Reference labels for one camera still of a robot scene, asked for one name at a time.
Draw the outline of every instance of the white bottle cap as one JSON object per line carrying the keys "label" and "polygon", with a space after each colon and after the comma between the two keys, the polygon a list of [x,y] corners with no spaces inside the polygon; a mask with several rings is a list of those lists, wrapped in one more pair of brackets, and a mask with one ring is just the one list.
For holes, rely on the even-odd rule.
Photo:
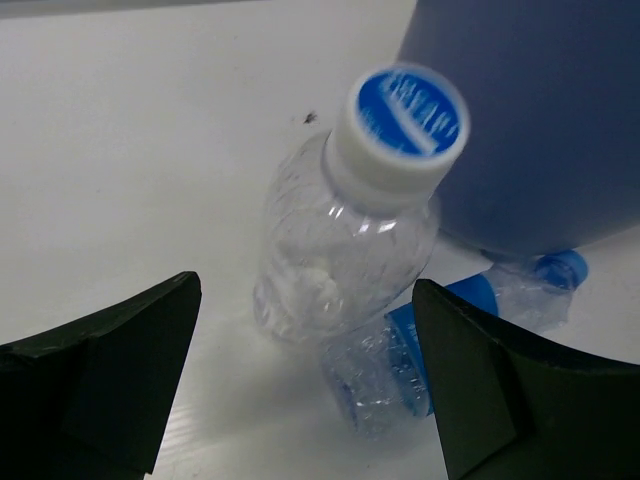
{"label": "white bottle cap", "polygon": [[435,191],[469,137],[465,101],[442,75],[394,64],[352,87],[327,142],[338,190],[367,209],[420,204]]}

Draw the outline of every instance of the tabletop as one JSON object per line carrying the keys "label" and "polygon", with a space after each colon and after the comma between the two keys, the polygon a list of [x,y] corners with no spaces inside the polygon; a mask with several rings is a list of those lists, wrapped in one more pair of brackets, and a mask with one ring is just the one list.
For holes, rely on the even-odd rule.
{"label": "tabletop", "polygon": [[[183,270],[202,278],[153,479],[446,478],[432,418],[411,441],[351,436],[315,359],[260,336],[250,302],[271,173],[331,127],[362,71],[395,57],[413,5],[0,7],[0,343]],[[582,249],[591,278],[551,338],[640,363],[639,239]],[[424,276],[487,266],[442,238]]]}

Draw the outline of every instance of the blue circle sticker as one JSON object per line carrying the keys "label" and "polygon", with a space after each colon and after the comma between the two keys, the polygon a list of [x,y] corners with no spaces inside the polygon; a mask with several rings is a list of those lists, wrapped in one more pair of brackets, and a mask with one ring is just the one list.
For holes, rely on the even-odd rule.
{"label": "blue circle sticker", "polygon": [[442,153],[460,133],[449,96],[419,71],[402,67],[367,79],[358,93],[357,114],[377,142],[410,156]]}

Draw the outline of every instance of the crushed plastic bottle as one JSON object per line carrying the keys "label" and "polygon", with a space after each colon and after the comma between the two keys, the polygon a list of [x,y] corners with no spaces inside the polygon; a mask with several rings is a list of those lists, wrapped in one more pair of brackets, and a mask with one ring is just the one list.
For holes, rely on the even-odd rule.
{"label": "crushed plastic bottle", "polygon": [[[447,288],[478,308],[542,333],[567,321],[573,292],[587,275],[584,259],[566,251],[496,264]],[[343,416],[365,437],[379,437],[411,417],[433,412],[411,304],[335,339],[321,364]]]}
{"label": "crushed plastic bottle", "polygon": [[429,259],[428,200],[468,134],[464,101],[431,70],[393,65],[356,82],[334,130],[305,142],[270,186],[257,323],[318,345],[387,307]]}

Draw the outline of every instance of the bottle neck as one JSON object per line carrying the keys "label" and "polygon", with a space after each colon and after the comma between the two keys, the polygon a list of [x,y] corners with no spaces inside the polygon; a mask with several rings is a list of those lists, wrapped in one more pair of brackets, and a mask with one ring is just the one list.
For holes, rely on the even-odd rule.
{"label": "bottle neck", "polygon": [[430,195],[398,194],[374,187],[355,175],[343,160],[333,133],[329,134],[322,153],[323,172],[329,185],[358,211],[377,217],[395,217],[400,213],[424,208]]}

